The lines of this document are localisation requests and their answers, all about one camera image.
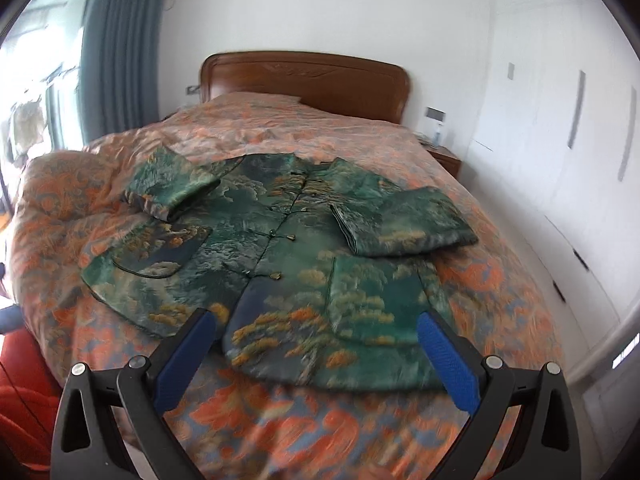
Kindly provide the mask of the wooden headboard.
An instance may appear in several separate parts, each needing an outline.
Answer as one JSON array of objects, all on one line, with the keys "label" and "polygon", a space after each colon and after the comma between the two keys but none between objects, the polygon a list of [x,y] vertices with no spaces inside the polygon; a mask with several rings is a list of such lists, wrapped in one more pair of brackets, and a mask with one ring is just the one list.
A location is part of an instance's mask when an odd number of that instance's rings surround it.
[{"label": "wooden headboard", "polygon": [[409,75],[400,66],[329,53],[217,53],[200,69],[203,102],[233,92],[282,94],[316,110],[396,125],[410,90]]}]

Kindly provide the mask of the wooden nightstand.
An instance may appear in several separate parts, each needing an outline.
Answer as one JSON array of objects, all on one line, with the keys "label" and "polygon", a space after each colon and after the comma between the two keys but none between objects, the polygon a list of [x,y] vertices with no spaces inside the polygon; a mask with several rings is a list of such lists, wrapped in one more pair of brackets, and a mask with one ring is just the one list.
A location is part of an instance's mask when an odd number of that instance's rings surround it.
[{"label": "wooden nightstand", "polygon": [[421,141],[420,144],[424,150],[427,150],[436,159],[442,168],[449,172],[455,179],[459,177],[459,172],[462,166],[462,160],[449,151],[448,148],[440,145],[433,145],[426,141]]}]

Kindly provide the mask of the green brocade jacket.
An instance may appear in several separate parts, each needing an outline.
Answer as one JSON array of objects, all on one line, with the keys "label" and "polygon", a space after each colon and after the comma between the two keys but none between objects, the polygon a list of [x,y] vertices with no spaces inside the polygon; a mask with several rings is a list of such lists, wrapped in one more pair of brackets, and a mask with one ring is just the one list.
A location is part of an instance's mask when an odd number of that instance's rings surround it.
[{"label": "green brocade jacket", "polygon": [[432,257],[477,241],[438,188],[405,191],[344,159],[198,166],[162,147],[122,197],[144,220],[82,278],[131,323],[168,337],[209,310],[229,364],[267,382],[437,385],[416,329],[426,309],[451,318]]}]

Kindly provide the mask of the wall switch panel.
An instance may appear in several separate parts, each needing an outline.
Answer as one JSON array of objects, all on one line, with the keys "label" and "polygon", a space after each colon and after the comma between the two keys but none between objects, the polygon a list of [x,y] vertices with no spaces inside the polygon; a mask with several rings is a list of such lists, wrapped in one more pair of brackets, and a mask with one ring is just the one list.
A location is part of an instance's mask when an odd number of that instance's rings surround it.
[{"label": "wall switch panel", "polygon": [[427,107],[425,111],[425,117],[435,122],[444,122],[446,118],[446,113],[442,110],[438,110],[437,108]]}]

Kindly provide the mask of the orange floral bedspread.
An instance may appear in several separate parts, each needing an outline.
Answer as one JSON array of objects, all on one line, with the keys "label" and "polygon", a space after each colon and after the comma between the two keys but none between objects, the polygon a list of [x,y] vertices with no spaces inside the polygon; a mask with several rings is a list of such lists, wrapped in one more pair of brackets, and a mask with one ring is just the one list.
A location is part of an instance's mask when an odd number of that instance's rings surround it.
[{"label": "orange floral bedspread", "polygon": [[416,341],[433,308],[513,367],[562,356],[533,277],[413,134],[233,93],[32,160],[13,289],[64,382],[198,308],[216,344],[168,422],[209,479],[423,479],[465,417]]}]

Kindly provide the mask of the white wardrobe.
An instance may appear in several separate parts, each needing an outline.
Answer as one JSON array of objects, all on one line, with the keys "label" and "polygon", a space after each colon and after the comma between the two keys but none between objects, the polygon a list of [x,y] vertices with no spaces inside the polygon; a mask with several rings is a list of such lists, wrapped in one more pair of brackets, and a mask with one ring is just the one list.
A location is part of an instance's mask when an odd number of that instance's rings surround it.
[{"label": "white wardrobe", "polygon": [[639,295],[639,60],[602,0],[491,0],[474,188],[521,233],[589,348]]}]

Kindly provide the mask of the red fabric pile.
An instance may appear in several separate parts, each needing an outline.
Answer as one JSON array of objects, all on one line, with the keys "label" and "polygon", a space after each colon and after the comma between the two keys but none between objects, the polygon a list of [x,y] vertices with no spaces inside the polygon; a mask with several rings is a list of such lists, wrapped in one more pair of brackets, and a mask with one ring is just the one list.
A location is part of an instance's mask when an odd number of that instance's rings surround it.
[{"label": "red fabric pile", "polygon": [[62,389],[34,336],[21,328],[1,337],[1,477],[47,479]]}]

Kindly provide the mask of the blue-grey curtain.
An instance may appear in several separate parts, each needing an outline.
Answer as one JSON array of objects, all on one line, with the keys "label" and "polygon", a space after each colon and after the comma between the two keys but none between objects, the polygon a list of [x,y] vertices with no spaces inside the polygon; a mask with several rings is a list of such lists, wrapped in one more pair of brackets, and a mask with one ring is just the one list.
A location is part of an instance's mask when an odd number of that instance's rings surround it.
[{"label": "blue-grey curtain", "polygon": [[88,0],[78,113],[89,144],[158,122],[158,43],[164,0]]}]

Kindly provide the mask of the small bottle on nightstand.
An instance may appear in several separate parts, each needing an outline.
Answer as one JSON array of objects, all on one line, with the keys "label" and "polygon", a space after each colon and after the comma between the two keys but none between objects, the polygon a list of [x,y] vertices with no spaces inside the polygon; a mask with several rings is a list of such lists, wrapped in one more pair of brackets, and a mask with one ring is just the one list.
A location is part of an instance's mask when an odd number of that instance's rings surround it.
[{"label": "small bottle on nightstand", "polygon": [[439,146],[440,142],[442,142],[442,122],[437,124],[434,136],[433,136],[433,145]]}]

